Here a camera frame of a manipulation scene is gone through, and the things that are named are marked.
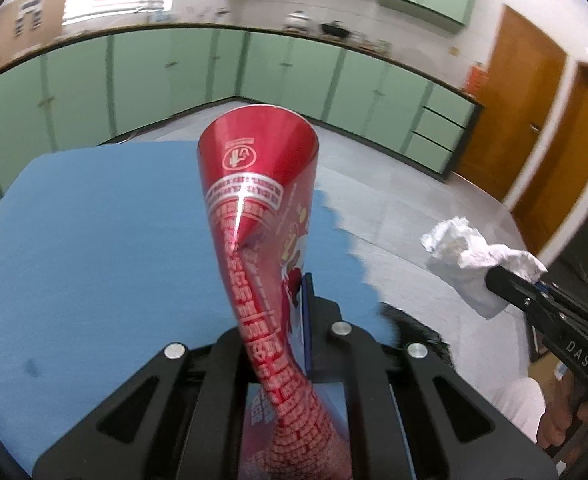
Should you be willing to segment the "person's right hand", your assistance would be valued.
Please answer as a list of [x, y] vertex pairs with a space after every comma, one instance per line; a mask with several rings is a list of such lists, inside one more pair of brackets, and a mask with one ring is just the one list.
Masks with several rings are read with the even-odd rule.
[[549, 446], [563, 444], [575, 418], [588, 424], [588, 402], [584, 402], [579, 408], [571, 407], [574, 389], [574, 375], [568, 370], [556, 382], [553, 399], [539, 421], [537, 445], [540, 448], [545, 450]]

